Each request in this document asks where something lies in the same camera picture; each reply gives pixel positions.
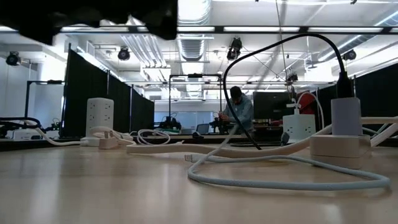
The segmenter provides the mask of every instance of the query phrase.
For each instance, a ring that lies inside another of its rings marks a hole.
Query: workbench
[[[0,152],[0,223],[396,223],[398,149],[377,148],[364,168],[391,189],[310,192],[206,185],[178,154],[57,147]],[[308,151],[298,156],[308,157]],[[205,164],[202,174],[287,182],[359,180],[290,161]]]

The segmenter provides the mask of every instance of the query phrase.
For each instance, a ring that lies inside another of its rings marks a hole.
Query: blue shirt
[[[244,94],[241,97],[241,103],[236,105],[234,104],[233,100],[230,100],[232,104],[232,108],[234,109],[238,119],[243,124],[243,127],[246,131],[253,130],[253,119],[254,119],[254,110],[253,104],[251,100]],[[232,115],[231,111],[229,110],[228,105],[226,105],[225,110],[223,111],[224,114],[228,115],[229,120],[231,122],[236,122],[234,116]]]

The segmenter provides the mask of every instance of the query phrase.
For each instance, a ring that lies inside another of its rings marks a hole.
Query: computer screen
[[[199,134],[207,134],[209,132],[209,127],[210,124],[199,124],[197,126],[197,132],[199,132]]]
[[[283,116],[293,114],[292,108],[286,108],[291,103],[289,94],[254,92],[254,119],[282,119]]]

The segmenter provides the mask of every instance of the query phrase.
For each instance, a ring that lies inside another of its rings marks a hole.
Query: tower power strip
[[[91,98],[87,100],[86,137],[87,146],[99,146],[100,139],[90,134],[90,129],[98,126],[113,129],[113,100],[106,98]]]

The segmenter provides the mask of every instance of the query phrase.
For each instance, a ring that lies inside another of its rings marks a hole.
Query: power outlet
[[[310,137],[315,133],[315,116],[292,114],[283,117],[284,132],[290,136],[289,143]]]
[[[97,126],[105,126],[113,129],[113,100],[106,98],[91,98],[87,101],[86,136],[90,135],[90,129]]]

